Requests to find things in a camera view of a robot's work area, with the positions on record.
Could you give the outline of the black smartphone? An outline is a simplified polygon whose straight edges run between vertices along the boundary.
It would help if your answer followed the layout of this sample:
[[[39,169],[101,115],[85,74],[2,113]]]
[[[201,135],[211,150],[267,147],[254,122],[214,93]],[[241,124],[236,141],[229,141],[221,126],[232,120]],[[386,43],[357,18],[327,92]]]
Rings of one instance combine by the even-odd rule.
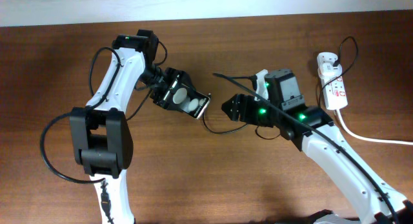
[[[210,104],[210,96],[189,87],[181,87],[172,95],[172,103],[179,111],[199,119]]]

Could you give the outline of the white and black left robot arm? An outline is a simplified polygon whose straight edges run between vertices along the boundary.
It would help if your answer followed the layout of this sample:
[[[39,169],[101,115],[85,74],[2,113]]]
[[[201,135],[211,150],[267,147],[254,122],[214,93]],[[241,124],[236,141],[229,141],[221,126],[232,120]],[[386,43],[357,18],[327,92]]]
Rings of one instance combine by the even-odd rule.
[[[151,30],[119,35],[109,50],[112,61],[96,93],[70,115],[74,157],[97,192],[103,223],[135,223],[126,184],[134,144],[125,116],[137,82],[165,110],[199,117],[208,98],[194,88],[188,74],[155,63],[160,41]]]

